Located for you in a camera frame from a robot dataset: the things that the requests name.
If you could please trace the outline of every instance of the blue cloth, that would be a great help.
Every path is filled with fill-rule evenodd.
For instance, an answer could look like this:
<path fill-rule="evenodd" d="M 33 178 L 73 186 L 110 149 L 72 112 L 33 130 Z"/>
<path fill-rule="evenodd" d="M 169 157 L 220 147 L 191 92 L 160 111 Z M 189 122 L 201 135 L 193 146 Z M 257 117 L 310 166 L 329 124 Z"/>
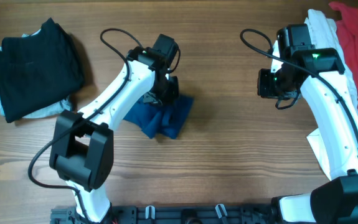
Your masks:
<path fill-rule="evenodd" d="M 152 106 L 141 97 L 123 118 L 137 124 L 150 139 L 161 133 L 176 139 L 190 112 L 193 98 L 180 95 L 173 105 Z"/>

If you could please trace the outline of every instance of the cable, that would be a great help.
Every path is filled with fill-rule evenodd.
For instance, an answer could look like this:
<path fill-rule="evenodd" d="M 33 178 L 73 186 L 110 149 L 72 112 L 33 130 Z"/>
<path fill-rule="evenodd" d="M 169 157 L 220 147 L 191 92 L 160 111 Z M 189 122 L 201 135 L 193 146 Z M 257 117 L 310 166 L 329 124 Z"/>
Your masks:
<path fill-rule="evenodd" d="M 323 84 L 325 84 L 325 85 L 332 91 L 332 93 L 335 95 L 335 97 L 337 98 L 337 100 L 336 100 L 337 103 L 338 103 L 338 102 L 341 103 L 341 105 L 342 105 L 342 107 L 343 107 L 343 109 L 344 109 L 344 111 L 345 111 L 345 114 L 347 115 L 347 117 L 348 117 L 348 119 L 349 119 L 349 122 L 350 122 L 350 124 L 351 124 L 351 126 L 352 126 L 352 129 L 353 129 L 353 132 L 354 132 L 354 135 L 355 135 L 355 137 L 356 137 L 357 144 L 358 144 L 358 129 L 357 129 L 357 126 L 356 126 L 356 122 L 354 121 L 354 119 L 353 119 L 353 117 L 352 117 L 352 115 L 351 115 L 351 112 L 349 111 L 349 108 L 347 107 L 347 105 L 346 105 L 345 101 L 343 100 L 343 98 L 342 98 L 342 97 L 340 96 L 340 94 L 335 90 L 335 88 L 334 88 L 329 82 L 327 82 L 327 80 L 325 80 L 323 77 L 319 76 L 318 74 L 315 74 L 315 73 L 309 71 L 309 70 L 306 69 L 306 68 L 300 67 L 299 65 L 296 65 L 296 64 L 294 64 L 294 63 L 291 63 L 291 62 L 289 62 L 289 61 L 287 61 L 287 60 L 283 60 L 283 59 L 281 59 L 281 58 L 279 58 L 279 57 L 276 57 L 276 56 L 274 56 L 274 55 L 272 55 L 272 54 L 269 54 L 269 53 L 267 53 L 267 52 L 264 52 L 264 51 L 262 51 L 262 50 L 260 50 L 260 49 L 258 49 L 258 48 L 256 48 L 256 47 L 254 47 L 253 45 L 249 44 L 249 43 L 243 38 L 243 34 L 244 34 L 245 32 L 254 32 L 254 33 L 259 34 L 259 35 L 261 35 L 262 37 L 264 37 L 264 38 L 268 41 L 268 43 L 269 43 L 269 45 L 270 45 L 270 50 L 269 50 L 269 52 L 272 52 L 272 50 L 273 50 L 273 45 L 271 44 L 271 40 L 270 40 L 264 33 L 260 32 L 260 31 L 258 31 L 258 30 L 254 30 L 254 29 L 244 29 L 244 30 L 241 31 L 241 33 L 240 33 L 240 38 L 241 38 L 242 42 L 243 42 L 247 47 L 249 47 L 250 49 L 252 49 L 252 50 L 258 52 L 259 54 L 262 54 L 262 55 L 267 56 L 267 57 L 269 57 L 269 58 L 275 59 L 275 60 L 277 60 L 277 61 L 280 61 L 280 62 L 286 63 L 286 64 L 288 64 L 288 65 L 291 65 L 292 67 L 295 67 L 295 68 L 297 68 L 297 69 L 300 69 L 300 70 L 302 70 L 302 71 L 304 71 L 304 72 L 310 74 L 313 78 L 317 78 L 318 80 L 320 80 L 320 82 L 322 82 Z"/>
<path fill-rule="evenodd" d="M 178 56 L 178 58 L 177 58 L 176 65 L 174 66 L 174 68 L 173 68 L 172 70 L 167 71 L 167 73 L 168 73 L 168 74 L 170 74 L 170 73 L 174 72 L 174 71 L 176 70 L 177 66 L 179 65 L 180 55 L 181 55 L 181 51 L 180 51 L 179 46 L 177 46 L 177 51 L 179 52 L 179 56 Z"/>
<path fill-rule="evenodd" d="M 112 49 L 115 53 L 117 53 L 120 58 L 122 58 L 122 60 L 124 61 L 125 65 L 126 65 L 126 76 L 125 79 L 123 80 L 123 83 L 121 84 L 121 86 L 119 87 L 119 89 L 117 89 L 116 92 L 114 92 L 114 94 L 112 96 L 109 97 L 109 99 L 107 99 L 104 104 L 102 104 L 97 110 L 94 111 L 94 113 L 92 113 L 89 117 L 87 117 L 86 119 L 83 119 L 81 122 L 79 122 L 78 124 L 72 126 L 71 128 L 65 130 L 61 135 L 57 136 L 56 138 L 53 138 L 53 140 L 51 140 L 49 143 L 47 143 L 41 150 L 39 150 L 39 152 L 37 152 L 37 154 L 34 156 L 34 158 L 31 160 L 31 162 L 29 163 L 28 166 L 28 177 L 29 179 L 35 183 L 36 185 L 40 186 L 40 187 L 44 187 L 44 188 L 48 188 L 48 189 L 69 189 L 69 190 L 73 190 L 75 192 L 75 195 L 78 197 L 78 201 L 79 201 L 79 206 L 82 209 L 83 215 L 85 216 L 85 221 L 87 224 L 91 224 L 92 222 L 90 221 L 87 212 L 85 210 L 85 206 L 83 204 L 83 200 L 82 200 L 82 196 L 80 195 L 80 191 L 78 189 L 76 189 L 75 187 L 71 187 L 71 186 L 66 186 L 66 185 L 49 185 L 49 184 L 43 184 L 41 182 L 39 182 L 38 180 L 35 179 L 35 177 L 33 176 L 32 170 L 34 168 L 35 162 L 38 160 L 38 158 L 40 157 L 40 155 L 42 155 L 50 146 L 52 146 L 53 144 L 55 144 L 57 141 L 61 140 L 64 136 L 66 136 L 67 134 L 71 133 L 72 131 L 78 129 L 79 127 L 81 127 L 82 125 L 84 125 L 85 123 L 87 123 L 88 121 L 90 121 L 92 118 L 94 118 L 97 114 L 101 113 L 101 111 L 109 104 L 111 103 L 111 101 L 119 94 L 119 92 L 125 87 L 126 83 L 128 82 L 128 80 L 130 79 L 130 66 L 129 63 L 127 61 L 127 59 L 125 58 L 125 56 L 123 56 L 123 54 L 121 54 L 121 52 L 119 52 L 116 48 L 112 47 L 109 43 L 107 43 L 104 38 L 103 35 L 104 33 L 108 32 L 108 31 L 118 31 L 118 32 L 123 32 L 125 34 L 127 34 L 128 36 L 130 36 L 134 41 L 136 41 L 136 43 L 140 46 L 143 47 L 140 42 L 133 37 L 129 32 L 122 30 L 122 29 L 117 29 L 117 28 L 110 28 L 110 29 L 106 29 L 103 30 L 103 32 L 101 32 L 100 34 L 100 40 L 107 45 L 107 47 L 109 47 L 110 49 Z"/>

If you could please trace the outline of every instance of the light blue cloth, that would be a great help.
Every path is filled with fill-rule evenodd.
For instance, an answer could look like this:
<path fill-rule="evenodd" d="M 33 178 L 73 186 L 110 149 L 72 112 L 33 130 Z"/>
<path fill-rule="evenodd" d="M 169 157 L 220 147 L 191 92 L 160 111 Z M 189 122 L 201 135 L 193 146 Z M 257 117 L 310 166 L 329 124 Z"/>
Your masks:
<path fill-rule="evenodd" d="M 64 110 L 69 110 L 69 111 L 73 110 L 73 106 L 72 106 L 71 101 L 69 100 L 69 96 L 66 99 L 61 100 L 60 102 L 56 102 L 50 106 L 39 109 L 31 114 L 28 114 L 28 115 L 24 116 L 24 118 L 45 118 L 47 116 L 59 114 L 59 113 L 63 112 Z M 1 101 L 0 101 L 0 115 L 4 116 L 4 110 L 2 107 Z"/>

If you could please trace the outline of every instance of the wooden table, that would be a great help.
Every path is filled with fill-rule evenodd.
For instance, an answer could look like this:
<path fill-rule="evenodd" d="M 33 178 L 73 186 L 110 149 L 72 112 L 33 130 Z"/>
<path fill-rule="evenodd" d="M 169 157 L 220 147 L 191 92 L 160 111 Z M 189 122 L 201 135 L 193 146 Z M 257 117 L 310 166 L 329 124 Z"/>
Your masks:
<path fill-rule="evenodd" d="M 306 102 L 278 111 L 274 100 L 257 96 L 258 71 L 269 68 L 271 60 L 239 38 L 242 29 L 254 28 L 275 39 L 278 29 L 304 22 L 310 8 L 339 19 L 327 1 L 4 2 L 0 44 L 3 37 L 37 31 L 49 17 L 75 36 L 87 76 L 74 97 L 78 108 L 98 96 L 123 66 L 100 42 L 103 29 L 127 30 L 145 46 L 160 33 L 179 44 L 175 75 L 181 92 L 195 98 L 191 113 L 177 140 L 148 139 L 137 126 L 122 122 L 106 182 L 113 205 L 268 202 L 327 182 L 306 140 L 317 128 Z M 358 7 L 358 1 L 348 3 Z M 248 38 L 268 48 L 262 38 Z M 106 39 L 122 52 L 136 46 L 119 33 Z M 54 126 L 55 117 L 11 124 L 0 117 L 0 223 L 48 223 L 51 208 L 74 205 L 71 192 L 42 189 L 27 177 L 29 161 L 52 139 Z M 48 160 L 49 151 L 36 164 L 35 177 L 63 184 Z"/>

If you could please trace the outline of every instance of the black cloth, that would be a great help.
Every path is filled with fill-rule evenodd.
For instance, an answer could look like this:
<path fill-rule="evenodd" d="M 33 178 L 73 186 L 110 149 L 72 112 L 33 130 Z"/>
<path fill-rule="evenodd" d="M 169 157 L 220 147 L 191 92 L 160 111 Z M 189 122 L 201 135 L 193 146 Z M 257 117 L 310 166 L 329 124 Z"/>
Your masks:
<path fill-rule="evenodd" d="M 6 37 L 0 51 L 0 100 L 11 123 L 58 102 L 84 84 L 71 37 L 50 18 L 40 32 Z"/>

